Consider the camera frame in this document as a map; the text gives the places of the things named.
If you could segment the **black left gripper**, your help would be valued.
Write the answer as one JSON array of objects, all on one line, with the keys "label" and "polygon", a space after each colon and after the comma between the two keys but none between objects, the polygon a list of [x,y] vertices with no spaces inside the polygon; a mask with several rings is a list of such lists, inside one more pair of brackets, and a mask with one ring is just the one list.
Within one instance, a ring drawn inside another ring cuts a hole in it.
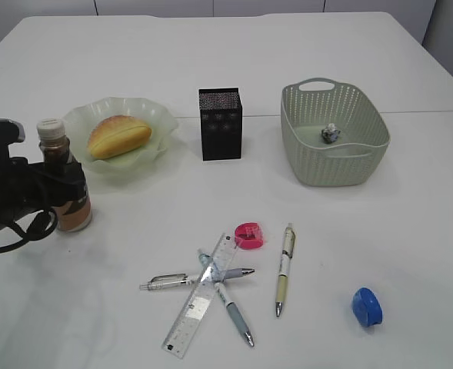
[{"label": "black left gripper", "polygon": [[29,165],[26,158],[12,158],[9,146],[24,140],[21,123],[0,118],[0,230],[9,228],[30,242],[55,230],[51,208],[86,197],[86,180],[77,161]]}]

